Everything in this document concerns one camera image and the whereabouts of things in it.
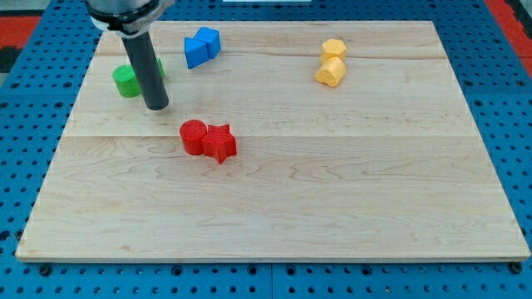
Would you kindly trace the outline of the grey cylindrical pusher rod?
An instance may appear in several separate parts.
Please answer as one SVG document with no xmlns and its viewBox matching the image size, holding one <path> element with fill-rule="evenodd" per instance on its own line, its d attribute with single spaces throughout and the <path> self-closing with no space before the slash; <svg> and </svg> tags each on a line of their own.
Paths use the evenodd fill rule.
<svg viewBox="0 0 532 299">
<path fill-rule="evenodd" d="M 145 32 L 138 37 L 122 38 L 122 42 L 146 107 L 149 110 L 163 110 L 169 104 L 169 97 L 150 34 Z"/>
</svg>

